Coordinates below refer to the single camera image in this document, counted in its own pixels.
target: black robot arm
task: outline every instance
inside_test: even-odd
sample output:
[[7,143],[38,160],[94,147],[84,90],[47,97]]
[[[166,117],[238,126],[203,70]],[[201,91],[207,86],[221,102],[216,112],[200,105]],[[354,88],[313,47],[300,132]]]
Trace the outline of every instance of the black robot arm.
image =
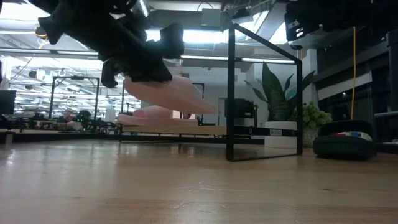
[[[134,82],[169,81],[172,76],[162,59],[180,58],[184,51],[180,24],[161,30],[161,40],[146,42],[142,20],[131,11],[136,1],[30,0],[50,13],[39,24],[51,44],[65,33],[99,53],[101,82],[108,88],[117,85],[114,76],[119,73]],[[111,13],[125,16],[115,19]]]
[[383,36],[398,27],[397,0],[298,0],[286,7],[287,40],[293,41],[320,27],[325,32],[369,26]]

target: white planter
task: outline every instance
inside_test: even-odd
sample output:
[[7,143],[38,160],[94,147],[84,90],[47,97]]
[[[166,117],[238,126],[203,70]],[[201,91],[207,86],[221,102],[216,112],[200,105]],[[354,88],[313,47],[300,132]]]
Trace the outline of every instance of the white planter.
[[[266,122],[265,128],[297,130],[297,123],[294,121],[269,121]],[[296,149],[297,137],[265,136],[264,146],[266,149],[267,148]]]

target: wooden floor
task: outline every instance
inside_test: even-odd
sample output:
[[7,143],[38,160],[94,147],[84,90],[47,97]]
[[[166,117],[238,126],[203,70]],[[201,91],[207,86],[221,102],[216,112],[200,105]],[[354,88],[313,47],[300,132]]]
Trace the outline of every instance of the wooden floor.
[[0,149],[1,224],[398,223],[397,189],[398,156],[387,154],[232,163],[222,145]]

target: pink foam piece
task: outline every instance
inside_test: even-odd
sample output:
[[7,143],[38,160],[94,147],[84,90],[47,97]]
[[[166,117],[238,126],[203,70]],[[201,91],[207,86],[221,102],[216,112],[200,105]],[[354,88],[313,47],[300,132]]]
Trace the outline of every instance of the pink foam piece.
[[169,126],[169,127],[187,127],[187,126],[198,126],[197,120],[190,119],[176,119],[176,118],[139,118],[135,116],[129,116],[125,114],[119,114],[118,123],[130,126]]
[[192,81],[185,77],[173,77],[170,82],[132,82],[124,80],[127,92],[140,100],[171,110],[191,114],[214,114],[216,106],[195,96]]
[[132,115],[137,118],[167,119],[172,117],[172,112],[172,110],[163,108],[161,106],[148,106],[146,108],[135,110]]

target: black case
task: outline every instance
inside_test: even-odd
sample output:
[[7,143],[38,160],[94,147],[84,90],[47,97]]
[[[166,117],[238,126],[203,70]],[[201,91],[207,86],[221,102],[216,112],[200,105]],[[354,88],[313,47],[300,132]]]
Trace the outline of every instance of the black case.
[[335,159],[363,159],[376,156],[372,141],[353,136],[333,136],[334,133],[360,131],[373,139],[373,127],[366,121],[337,121],[319,129],[313,142],[313,152],[322,157]]

